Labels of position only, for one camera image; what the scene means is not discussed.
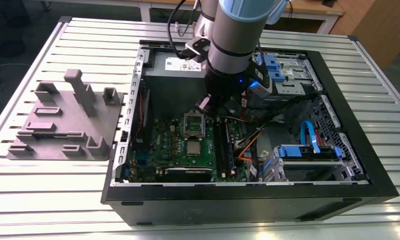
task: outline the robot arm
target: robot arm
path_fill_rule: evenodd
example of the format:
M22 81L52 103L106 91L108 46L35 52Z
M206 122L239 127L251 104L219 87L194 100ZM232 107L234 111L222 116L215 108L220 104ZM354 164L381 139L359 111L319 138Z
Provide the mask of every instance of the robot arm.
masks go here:
M200 112L215 115L232 96L247 90L253 81L270 87L265 63L254 61L259 39L269 21L274 24L289 0L204 0L195 38L187 43L196 56L207 60L207 94L198 102Z

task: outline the aluminum table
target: aluminum table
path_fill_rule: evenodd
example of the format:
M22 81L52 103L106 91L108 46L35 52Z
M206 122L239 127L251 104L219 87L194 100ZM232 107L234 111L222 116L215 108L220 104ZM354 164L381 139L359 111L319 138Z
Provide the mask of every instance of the aluminum table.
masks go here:
M94 91L114 87L127 93L139 41L166 41L166 29L163 23L70 17L58 23L0 115L0 238L400 239L400 197L323 222L128 226L100 203L107 161L7 159L38 84L52 81L59 90L70 90L63 76L72 68L82 69ZM400 95L361 43L347 36L281 31L265 31L261 42L322 52L400 193Z

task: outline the open computer tower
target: open computer tower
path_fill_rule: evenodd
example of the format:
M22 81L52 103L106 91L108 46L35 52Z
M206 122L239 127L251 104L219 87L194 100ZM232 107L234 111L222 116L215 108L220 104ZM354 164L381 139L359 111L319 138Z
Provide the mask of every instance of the open computer tower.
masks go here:
M319 221L399 195L321 53L263 51L273 94L211 118L204 63L142 42L102 196L130 225Z

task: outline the ram slot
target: ram slot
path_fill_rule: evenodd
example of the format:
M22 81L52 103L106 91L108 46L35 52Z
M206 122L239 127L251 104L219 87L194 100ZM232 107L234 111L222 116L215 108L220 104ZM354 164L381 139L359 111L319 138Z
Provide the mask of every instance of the ram slot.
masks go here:
M216 155L216 173L223 178L234 174L234 146L228 124L224 121L216 121L214 125L214 144Z

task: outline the blue light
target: blue light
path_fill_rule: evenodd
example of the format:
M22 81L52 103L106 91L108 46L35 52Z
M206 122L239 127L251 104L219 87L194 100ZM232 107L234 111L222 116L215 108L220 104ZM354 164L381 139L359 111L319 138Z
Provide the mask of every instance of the blue light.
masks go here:
M254 81L249 87L250 87L250 88L254 88L254 87L257 87L259 84L261 84L259 81Z

